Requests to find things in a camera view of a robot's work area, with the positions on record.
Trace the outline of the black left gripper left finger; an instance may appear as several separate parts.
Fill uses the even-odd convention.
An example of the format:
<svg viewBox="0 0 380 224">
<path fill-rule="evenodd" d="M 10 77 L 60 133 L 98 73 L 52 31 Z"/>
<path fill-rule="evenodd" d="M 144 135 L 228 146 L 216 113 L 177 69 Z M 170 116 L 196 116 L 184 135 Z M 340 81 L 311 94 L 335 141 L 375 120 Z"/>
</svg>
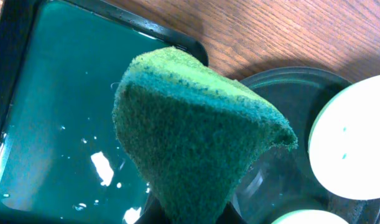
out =
<svg viewBox="0 0 380 224">
<path fill-rule="evenodd" d="M 135 224 L 168 224 L 168 217 L 165 215 L 160 202 L 154 199 Z"/>
</svg>

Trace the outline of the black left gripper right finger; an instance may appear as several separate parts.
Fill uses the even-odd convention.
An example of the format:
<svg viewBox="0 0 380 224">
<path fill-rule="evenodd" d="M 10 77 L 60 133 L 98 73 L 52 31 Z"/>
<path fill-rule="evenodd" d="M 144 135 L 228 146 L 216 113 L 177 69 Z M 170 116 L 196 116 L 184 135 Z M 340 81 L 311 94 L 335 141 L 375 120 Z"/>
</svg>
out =
<svg viewBox="0 0 380 224">
<path fill-rule="evenodd" d="M 239 213 L 235 210 L 233 204 L 228 202 L 223 213 L 218 217 L 216 224 L 247 224 Z"/>
</svg>

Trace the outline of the mint green plate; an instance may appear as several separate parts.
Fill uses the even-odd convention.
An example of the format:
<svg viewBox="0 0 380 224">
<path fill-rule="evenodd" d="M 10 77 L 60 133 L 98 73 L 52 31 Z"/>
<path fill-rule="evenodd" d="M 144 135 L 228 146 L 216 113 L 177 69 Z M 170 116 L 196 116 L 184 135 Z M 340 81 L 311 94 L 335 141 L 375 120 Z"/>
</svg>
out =
<svg viewBox="0 0 380 224">
<path fill-rule="evenodd" d="M 348 224 L 346 220 L 323 210 L 296 210 L 277 218 L 272 224 Z"/>
</svg>

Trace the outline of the green scrubbing sponge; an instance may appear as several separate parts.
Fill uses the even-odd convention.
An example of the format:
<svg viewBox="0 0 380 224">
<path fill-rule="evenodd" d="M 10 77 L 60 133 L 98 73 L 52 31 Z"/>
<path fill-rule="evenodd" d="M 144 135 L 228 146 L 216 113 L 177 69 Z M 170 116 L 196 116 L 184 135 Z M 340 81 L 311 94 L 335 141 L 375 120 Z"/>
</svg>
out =
<svg viewBox="0 0 380 224">
<path fill-rule="evenodd" d="M 132 60 L 112 119 L 171 223 L 215 223 L 254 161 L 298 141 L 274 105 L 175 47 Z"/>
</svg>

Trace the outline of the white plate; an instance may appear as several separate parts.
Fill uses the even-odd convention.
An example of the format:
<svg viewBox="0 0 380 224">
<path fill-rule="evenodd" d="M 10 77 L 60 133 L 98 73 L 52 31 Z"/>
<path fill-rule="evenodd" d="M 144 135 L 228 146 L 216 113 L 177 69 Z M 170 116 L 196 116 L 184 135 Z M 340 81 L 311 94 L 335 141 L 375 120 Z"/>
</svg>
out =
<svg viewBox="0 0 380 224">
<path fill-rule="evenodd" d="M 380 198 L 380 75 L 350 85 L 323 107 L 310 131 L 308 156 L 329 192 Z"/>
</svg>

